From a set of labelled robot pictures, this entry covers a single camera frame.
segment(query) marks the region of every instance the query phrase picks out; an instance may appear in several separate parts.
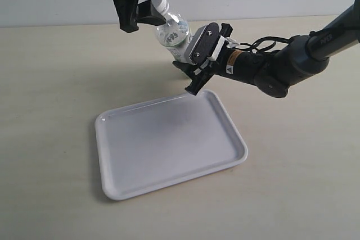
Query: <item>table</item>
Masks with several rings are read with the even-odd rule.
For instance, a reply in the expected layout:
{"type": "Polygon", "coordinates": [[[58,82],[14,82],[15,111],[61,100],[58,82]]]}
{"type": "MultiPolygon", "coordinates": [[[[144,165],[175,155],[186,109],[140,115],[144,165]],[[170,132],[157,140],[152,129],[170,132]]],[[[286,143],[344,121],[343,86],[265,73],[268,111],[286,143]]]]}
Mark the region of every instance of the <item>table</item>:
{"type": "MultiPolygon", "coordinates": [[[[230,23],[252,42],[333,18],[230,23]]],[[[189,83],[152,28],[4,28],[0,55],[0,239],[359,239],[360,46],[285,99],[212,78],[247,161],[121,202],[101,189],[96,116],[189,83]]]]}

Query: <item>white bottle cap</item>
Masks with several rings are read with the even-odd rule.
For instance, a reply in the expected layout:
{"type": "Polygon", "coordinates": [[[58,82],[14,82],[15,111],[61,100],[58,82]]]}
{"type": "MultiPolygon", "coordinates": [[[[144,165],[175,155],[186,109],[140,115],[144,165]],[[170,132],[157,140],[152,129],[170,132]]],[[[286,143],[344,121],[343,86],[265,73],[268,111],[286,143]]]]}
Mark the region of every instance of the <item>white bottle cap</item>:
{"type": "Polygon", "coordinates": [[[167,0],[151,0],[151,2],[156,8],[157,12],[161,15],[164,16],[168,12],[169,2],[167,0]]]}

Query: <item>white tray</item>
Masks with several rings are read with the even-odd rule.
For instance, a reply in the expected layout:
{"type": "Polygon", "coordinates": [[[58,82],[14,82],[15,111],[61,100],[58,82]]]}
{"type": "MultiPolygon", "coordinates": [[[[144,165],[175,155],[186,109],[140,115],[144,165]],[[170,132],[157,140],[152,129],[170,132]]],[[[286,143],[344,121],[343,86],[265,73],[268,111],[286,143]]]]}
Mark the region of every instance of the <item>white tray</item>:
{"type": "Polygon", "coordinates": [[[215,93],[106,111],[95,123],[102,188],[124,200],[245,161],[248,148],[215,93]]]}

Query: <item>plastic bottle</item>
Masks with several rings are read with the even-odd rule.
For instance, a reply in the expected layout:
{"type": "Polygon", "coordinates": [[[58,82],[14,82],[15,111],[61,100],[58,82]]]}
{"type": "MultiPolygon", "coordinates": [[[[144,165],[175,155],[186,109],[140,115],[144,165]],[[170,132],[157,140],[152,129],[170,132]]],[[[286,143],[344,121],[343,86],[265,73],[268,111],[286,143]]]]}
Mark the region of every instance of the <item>plastic bottle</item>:
{"type": "Polygon", "coordinates": [[[177,61],[187,63],[184,53],[192,37],[188,22],[179,13],[169,9],[167,0],[151,1],[158,13],[166,19],[164,25],[156,28],[157,40],[170,51],[177,61]]]}

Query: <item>bottle label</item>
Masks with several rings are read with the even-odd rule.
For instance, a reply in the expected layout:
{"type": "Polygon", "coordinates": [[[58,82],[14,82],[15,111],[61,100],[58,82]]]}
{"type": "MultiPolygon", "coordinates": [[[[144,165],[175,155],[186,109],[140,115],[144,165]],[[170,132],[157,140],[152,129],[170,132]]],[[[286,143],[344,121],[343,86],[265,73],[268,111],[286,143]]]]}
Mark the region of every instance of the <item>bottle label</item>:
{"type": "Polygon", "coordinates": [[[191,35],[191,33],[189,33],[189,35],[186,37],[186,39],[182,43],[180,43],[174,47],[167,48],[177,61],[187,63],[187,61],[185,60],[185,51],[186,51],[188,45],[190,44],[191,38],[192,38],[192,35],[191,35]]]}

